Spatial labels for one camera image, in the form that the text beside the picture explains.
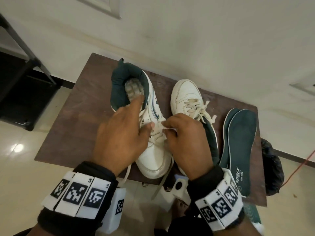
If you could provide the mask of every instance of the red wire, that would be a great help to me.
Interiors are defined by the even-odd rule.
[[[283,185],[281,187],[283,187],[286,183],[288,183],[288,181],[290,180],[290,178],[306,163],[308,162],[308,160],[312,157],[312,155],[315,153],[315,150],[308,156],[308,158],[306,158],[305,162],[301,163],[301,165],[299,165],[299,167],[290,175],[290,177],[287,179],[287,181],[285,183],[283,183]]]

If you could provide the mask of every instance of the white wall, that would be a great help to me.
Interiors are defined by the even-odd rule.
[[[315,98],[289,83],[315,72],[315,0],[121,0],[121,9],[117,20],[76,0],[0,0],[55,76],[75,82],[92,52],[124,57],[254,104],[274,148],[313,151]]]

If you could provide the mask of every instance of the black plastic bag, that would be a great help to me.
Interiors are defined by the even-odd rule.
[[[262,143],[262,161],[264,164],[265,184],[267,196],[279,193],[280,187],[284,182],[284,173],[281,161],[270,142],[261,139]]]

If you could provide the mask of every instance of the white sneaker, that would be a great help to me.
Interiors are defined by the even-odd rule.
[[[206,112],[208,103],[209,101],[207,101],[206,104],[203,103],[198,87],[189,79],[180,80],[175,84],[171,95],[172,114],[183,113],[203,123],[211,150],[212,160],[216,165],[219,162],[218,141],[212,126],[215,122],[216,115],[211,118]]]
[[[160,111],[147,74],[139,67],[131,63],[124,63],[124,60],[121,59],[118,67],[112,73],[112,109],[116,111],[118,108],[128,105],[133,98],[140,94],[145,96],[139,116],[140,127],[150,122],[154,122],[156,127],[150,135],[147,149],[136,160],[136,164],[145,177],[156,179],[167,173],[172,161],[171,153],[164,149],[165,137],[162,129],[157,127],[165,118]]]

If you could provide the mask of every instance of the brown wooden table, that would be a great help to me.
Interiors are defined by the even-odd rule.
[[[110,106],[111,75],[117,64],[116,60],[91,54],[35,160],[74,168],[91,156],[99,123],[113,114]],[[146,73],[153,84],[160,109],[164,117],[168,118],[171,116],[171,92],[176,81],[148,71]],[[211,116],[217,115],[213,126],[222,154],[222,129],[227,113],[232,108],[249,109],[257,113],[257,107],[203,89],[199,90],[203,100],[210,101],[207,112]],[[180,174],[176,166],[169,177],[174,174]],[[128,179],[155,185],[161,181],[161,178],[152,180],[144,177],[135,163]],[[267,206],[259,126],[251,152],[250,180],[251,194],[245,201]]]

